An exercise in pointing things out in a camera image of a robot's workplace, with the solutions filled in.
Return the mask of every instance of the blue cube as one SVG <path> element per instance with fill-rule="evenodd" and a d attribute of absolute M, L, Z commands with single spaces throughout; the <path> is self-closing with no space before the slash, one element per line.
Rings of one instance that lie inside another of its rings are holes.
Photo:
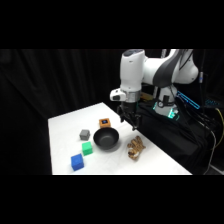
<path fill-rule="evenodd" d="M 84 168 L 82 154 L 73 156 L 71 159 L 72 159 L 72 168 L 74 171 Z"/>

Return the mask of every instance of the table surface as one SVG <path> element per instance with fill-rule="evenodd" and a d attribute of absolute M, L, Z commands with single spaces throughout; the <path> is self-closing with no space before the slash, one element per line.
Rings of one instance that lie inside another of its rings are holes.
<path fill-rule="evenodd" d="M 99 149 L 93 141 L 100 128 L 99 120 L 104 118 L 110 119 L 120 135 L 117 146 L 109 151 Z M 104 103 L 49 119 L 48 125 L 53 175 L 191 175 L 140 132 L 133 132 L 127 122 L 121 123 L 120 117 Z M 82 130 L 90 130 L 93 154 L 83 156 L 85 167 L 74 172 L 71 157 L 83 155 L 85 141 L 79 137 Z M 136 136 L 142 138 L 146 149 L 133 161 L 128 157 L 127 144 Z"/>

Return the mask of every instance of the black pan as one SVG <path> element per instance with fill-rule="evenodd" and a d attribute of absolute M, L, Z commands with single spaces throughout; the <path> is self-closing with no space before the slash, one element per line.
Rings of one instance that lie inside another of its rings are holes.
<path fill-rule="evenodd" d="M 119 133 L 113 128 L 101 128 L 95 133 L 93 139 L 99 148 L 109 150 L 117 144 Z"/>

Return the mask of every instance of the orange block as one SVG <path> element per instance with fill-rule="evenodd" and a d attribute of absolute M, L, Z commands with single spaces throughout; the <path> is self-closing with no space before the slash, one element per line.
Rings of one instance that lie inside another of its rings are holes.
<path fill-rule="evenodd" d="M 110 123 L 109 118 L 100 120 L 100 128 L 110 128 L 110 127 L 111 127 L 111 123 Z"/>

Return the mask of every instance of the black curtain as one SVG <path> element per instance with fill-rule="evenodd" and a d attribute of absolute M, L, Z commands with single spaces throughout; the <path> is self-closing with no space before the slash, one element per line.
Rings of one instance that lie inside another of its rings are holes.
<path fill-rule="evenodd" d="M 114 109 L 109 94 L 120 86 L 125 50 L 1 49 L 1 172 L 51 174 L 47 120 L 100 102 Z M 161 49 L 145 50 L 148 57 L 161 55 Z M 224 95 L 224 50 L 208 55 L 208 90 Z"/>

